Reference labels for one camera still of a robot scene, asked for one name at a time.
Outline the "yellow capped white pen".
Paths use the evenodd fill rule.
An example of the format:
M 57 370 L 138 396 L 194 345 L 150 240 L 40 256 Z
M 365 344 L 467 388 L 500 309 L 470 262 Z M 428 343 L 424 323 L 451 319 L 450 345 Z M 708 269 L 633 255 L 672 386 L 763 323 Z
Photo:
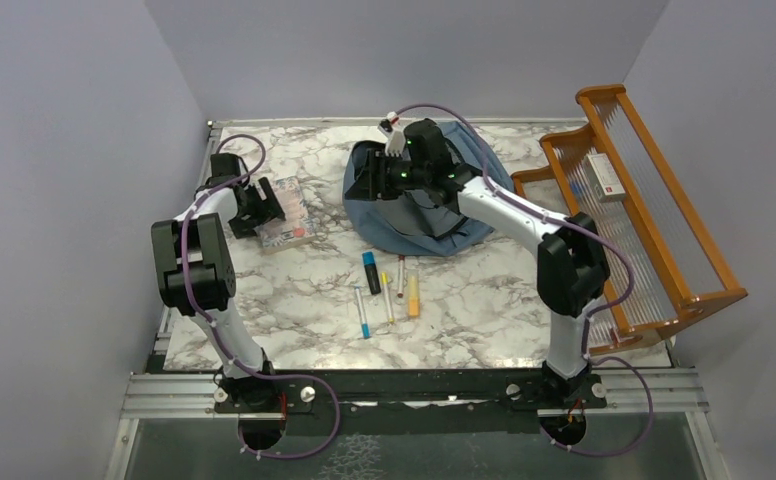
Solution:
M 389 277 L 386 272 L 380 273 L 380 285 L 382 289 L 383 300 L 386 309 L 386 318 L 390 325 L 395 324 L 395 314 L 392 304 L 392 296 L 390 292 Z

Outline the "orange highlighter marker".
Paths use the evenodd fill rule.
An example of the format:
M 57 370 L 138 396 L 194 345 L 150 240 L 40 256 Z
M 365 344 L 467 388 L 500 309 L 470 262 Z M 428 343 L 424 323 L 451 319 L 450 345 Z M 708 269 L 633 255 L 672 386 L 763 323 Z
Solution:
M 416 270 L 406 273 L 407 314 L 410 318 L 418 318 L 421 311 L 419 274 Z

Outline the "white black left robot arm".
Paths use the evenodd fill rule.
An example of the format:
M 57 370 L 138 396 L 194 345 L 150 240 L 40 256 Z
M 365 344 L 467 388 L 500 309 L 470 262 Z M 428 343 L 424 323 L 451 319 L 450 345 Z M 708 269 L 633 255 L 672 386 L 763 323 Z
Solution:
M 235 305 L 236 274 L 224 230 L 252 237 L 286 215 L 267 178 L 251 184 L 240 156 L 216 153 L 210 167 L 186 211 L 151 227 L 158 290 L 164 305 L 192 320 L 218 354 L 219 401 L 262 411 L 277 401 L 279 386 Z

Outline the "blue student backpack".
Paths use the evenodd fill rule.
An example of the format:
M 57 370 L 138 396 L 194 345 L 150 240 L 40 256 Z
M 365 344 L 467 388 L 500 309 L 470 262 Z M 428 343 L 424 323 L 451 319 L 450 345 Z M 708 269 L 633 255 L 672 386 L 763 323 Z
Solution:
M 439 124 L 455 164 L 481 168 L 488 158 L 488 174 L 512 192 L 513 182 L 488 145 L 479 147 L 470 130 L 458 121 Z M 342 201 L 353 230 L 373 247 L 404 256 L 455 255 L 483 241 L 493 229 L 485 223 L 436 206 L 425 192 L 415 190 L 388 201 Z

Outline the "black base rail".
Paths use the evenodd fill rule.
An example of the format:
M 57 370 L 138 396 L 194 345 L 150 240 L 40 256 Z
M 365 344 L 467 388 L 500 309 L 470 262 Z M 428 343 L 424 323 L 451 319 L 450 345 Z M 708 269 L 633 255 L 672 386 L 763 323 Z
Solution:
M 558 380 L 547 368 L 281 370 L 271 381 L 143 374 L 125 409 L 142 418 L 233 420 L 252 444 L 283 436 L 582 431 L 606 406 L 599 375 Z

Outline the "black blue highlighter marker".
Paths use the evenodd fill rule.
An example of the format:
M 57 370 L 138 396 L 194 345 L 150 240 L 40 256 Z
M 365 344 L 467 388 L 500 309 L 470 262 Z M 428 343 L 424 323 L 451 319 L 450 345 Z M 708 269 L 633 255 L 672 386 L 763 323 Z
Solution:
M 380 294 L 382 292 L 381 281 L 373 253 L 371 251 L 364 252 L 362 261 L 370 293 L 372 295 Z

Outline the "blue capped white pen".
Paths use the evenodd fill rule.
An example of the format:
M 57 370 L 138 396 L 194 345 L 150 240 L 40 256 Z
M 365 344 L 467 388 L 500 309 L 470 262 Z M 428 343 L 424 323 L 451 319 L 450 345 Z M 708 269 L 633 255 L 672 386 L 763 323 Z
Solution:
M 361 288 L 359 286 L 354 287 L 354 295 L 355 295 L 355 302 L 356 302 L 356 308 L 357 308 L 357 313 L 359 317 L 359 324 L 362 332 L 362 337 L 364 339 L 370 339 L 371 334 L 370 334 L 370 328 L 369 328 L 369 323 L 367 319 L 366 307 L 362 296 Z

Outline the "red capped white pen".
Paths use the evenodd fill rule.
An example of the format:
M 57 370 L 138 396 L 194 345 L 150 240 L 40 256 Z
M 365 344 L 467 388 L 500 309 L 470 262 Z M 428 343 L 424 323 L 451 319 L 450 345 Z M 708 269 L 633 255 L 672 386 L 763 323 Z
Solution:
M 396 295 L 398 298 L 403 298 L 405 293 L 405 256 L 398 256 L 398 271 L 396 277 Z

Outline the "white red small box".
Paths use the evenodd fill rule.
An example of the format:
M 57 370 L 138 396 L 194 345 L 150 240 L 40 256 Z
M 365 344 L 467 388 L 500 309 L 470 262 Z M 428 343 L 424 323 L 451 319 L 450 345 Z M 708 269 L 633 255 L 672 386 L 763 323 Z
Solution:
M 584 160 L 591 189 L 600 203 L 622 202 L 627 192 L 605 153 L 588 154 Z

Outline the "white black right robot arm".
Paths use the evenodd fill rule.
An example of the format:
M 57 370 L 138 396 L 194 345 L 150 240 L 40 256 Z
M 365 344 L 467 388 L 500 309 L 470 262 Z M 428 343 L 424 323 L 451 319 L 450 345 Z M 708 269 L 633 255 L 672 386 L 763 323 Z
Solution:
M 343 177 L 343 206 L 353 229 L 397 255 L 456 255 L 494 231 L 536 261 L 536 287 L 551 312 L 541 393 L 551 405 L 576 399 L 591 373 L 589 317 L 603 298 L 609 262 L 594 220 L 550 212 L 516 195 L 491 147 L 461 122 L 423 119 L 391 127 L 402 139 L 354 144 Z

